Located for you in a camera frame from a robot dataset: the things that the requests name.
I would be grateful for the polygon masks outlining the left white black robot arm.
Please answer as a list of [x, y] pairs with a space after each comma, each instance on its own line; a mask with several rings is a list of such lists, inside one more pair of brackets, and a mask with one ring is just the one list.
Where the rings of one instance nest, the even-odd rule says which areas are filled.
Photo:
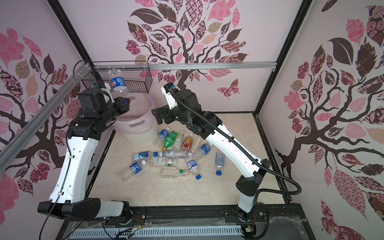
[[67, 131], [67, 152], [57, 184], [38, 212], [58, 219], [92, 221], [131, 218], [128, 202], [86, 197], [86, 182], [94, 151], [102, 133], [130, 109], [130, 99], [113, 98], [106, 89], [87, 89], [78, 95], [81, 108]]

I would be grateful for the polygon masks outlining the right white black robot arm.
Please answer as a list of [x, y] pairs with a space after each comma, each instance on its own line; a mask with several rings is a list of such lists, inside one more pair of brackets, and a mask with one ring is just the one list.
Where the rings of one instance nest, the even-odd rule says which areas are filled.
[[168, 104], [152, 111], [158, 124], [180, 122], [217, 147], [235, 164], [242, 174], [236, 182], [240, 192], [239, 214], [246, 218], [256, 204], [257, 190], [271, 166], [270, 161], [261, 160], [238, 143], [214, 113], [202, 111], [196, 95], [190, 90], [179, 91], [173, 85], [163, 86], [161, 90]]

